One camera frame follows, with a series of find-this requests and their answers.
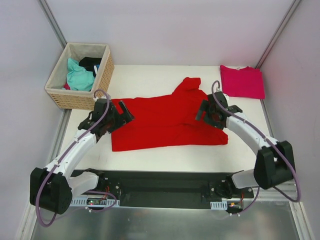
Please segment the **red t shirt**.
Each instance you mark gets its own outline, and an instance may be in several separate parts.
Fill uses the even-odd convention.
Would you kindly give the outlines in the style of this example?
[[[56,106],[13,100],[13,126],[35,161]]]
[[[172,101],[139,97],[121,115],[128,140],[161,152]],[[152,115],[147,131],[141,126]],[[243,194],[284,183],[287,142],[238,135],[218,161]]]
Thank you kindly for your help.
[[[208,98],[200,84],[199,77],[186,77],[169,95],[113,99],[116,107],[123,102],[135,119],[111,134],[112,151],[226,145],[229,138],[223,130],[196,120]]]

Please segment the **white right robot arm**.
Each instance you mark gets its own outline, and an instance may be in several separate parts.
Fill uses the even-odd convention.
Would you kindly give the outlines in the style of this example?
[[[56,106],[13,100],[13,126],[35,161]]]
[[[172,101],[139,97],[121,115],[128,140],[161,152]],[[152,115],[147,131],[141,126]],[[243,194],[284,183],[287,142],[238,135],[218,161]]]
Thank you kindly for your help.
[[[266,136],[243,113],[237,105],[228,105],[221,91],[207,95],[195,118],[219,129],[235,133],[256,156],[254,168],[231,175],[225,184],[225,192],[237,197],[243,188],[261,187],[264,190],[276,187],[294,178],[295,161],[292,145]]]

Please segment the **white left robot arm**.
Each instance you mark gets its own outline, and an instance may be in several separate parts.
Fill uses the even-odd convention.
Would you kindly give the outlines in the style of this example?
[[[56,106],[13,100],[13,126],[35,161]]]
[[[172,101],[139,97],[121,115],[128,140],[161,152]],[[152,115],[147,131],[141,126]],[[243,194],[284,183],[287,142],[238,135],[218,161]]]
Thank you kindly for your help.
[[[106,175],[88,168],[73,177],[84,155],[105,135],[134,120],[122,100],[99,98],[94,108],[77,127],[72,141],[46,167],[36,167],[30,174],[29,201],[38,208],[62,215],[73,199],[92,191],[102,194],[107,189]]]

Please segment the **magenta t shirt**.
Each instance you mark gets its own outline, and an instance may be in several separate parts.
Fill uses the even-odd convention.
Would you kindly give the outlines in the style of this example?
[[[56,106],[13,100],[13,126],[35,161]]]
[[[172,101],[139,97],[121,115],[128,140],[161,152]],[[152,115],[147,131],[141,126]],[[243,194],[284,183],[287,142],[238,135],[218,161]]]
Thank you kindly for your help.
[[[229,68],[220,65],[222,92],[229,97],[265,99],[263,74],[250,66]]]

